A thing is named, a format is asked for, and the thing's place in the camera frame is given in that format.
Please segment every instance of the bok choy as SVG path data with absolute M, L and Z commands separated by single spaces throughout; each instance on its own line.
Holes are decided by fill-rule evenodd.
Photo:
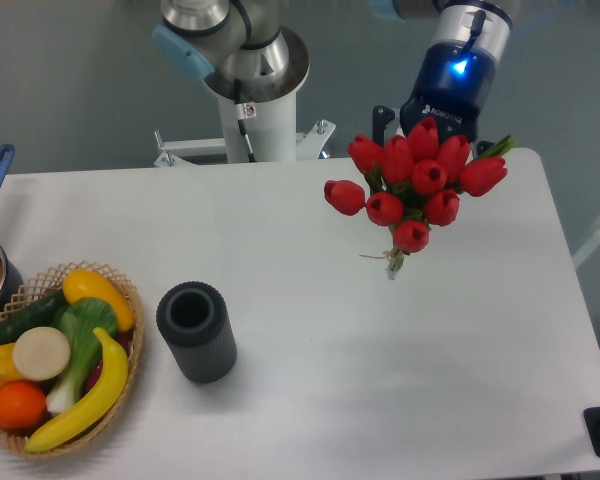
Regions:
M 115 338 L 117 319 L 113 308 L 104 300 L 83 298 L 54 319 L 51 326 L 64 333 L 71 346 L 69 364 L 47 395 L 47 410 L 57 415 L 80 400 L 84 382 L 100 361 L 101 346 L 93 329 L 102 327 Z

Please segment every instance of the tulip bouquet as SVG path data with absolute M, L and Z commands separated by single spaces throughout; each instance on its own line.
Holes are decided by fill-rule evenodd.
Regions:
M 456 219 L 459 194 L 480 197 L 506 174 L 502 156 L 513 148 L 511 136 L 493 145 L 469 163 L 467 138 L 456 135 L 442 145 L 432 117 L 418 123 L 406 137 L 396 135 L 383 148 L 357 135 L 348 152 L 364 175 L 371 195 L 349 180 L 329 180 L 324 196 L 344 215 L 365 208 L 369 219 L 389 227 L 393 248 L 384 252 L 390 279 L 404 263 L 405 255 L 419 252 L 429 242 L 432 225 L 444 227 Z

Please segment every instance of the orange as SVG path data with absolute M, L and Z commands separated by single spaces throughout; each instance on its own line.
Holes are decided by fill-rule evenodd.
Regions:
M 0 428 L 18 430 L 34 427 L 47 410 L 47 397 L 30 382 L 13 382 L 0 389 Z

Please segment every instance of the cucumber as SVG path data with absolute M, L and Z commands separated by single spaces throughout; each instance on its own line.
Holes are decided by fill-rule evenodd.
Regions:
M 13 343 L 20 335 L 35 327 L 49 326 L 60 307 L 68 305 L 62 288 L 30 303 L 0 322 L 0 345 Z

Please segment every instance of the gray floor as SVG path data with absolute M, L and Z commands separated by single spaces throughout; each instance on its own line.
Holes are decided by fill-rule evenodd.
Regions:
M 154 129 L 221 136 L 215 101 L 151 42 L 158 3 L 0 0 L 0 144 L 17 148 L 12 172 L 149 167 Z M 381 21 L 366 0 L 282 4 L 311 57 L 298 128 L 335 122 L 329 149 L 344 156 L 370 133 L 374 105 L 404 103 L 437 20 Z M 523 1 L 480 127 L 540 153 L 575 250 L 600 211 L 600 0 Z M 600 249 L 578 274 L 600 344 Z

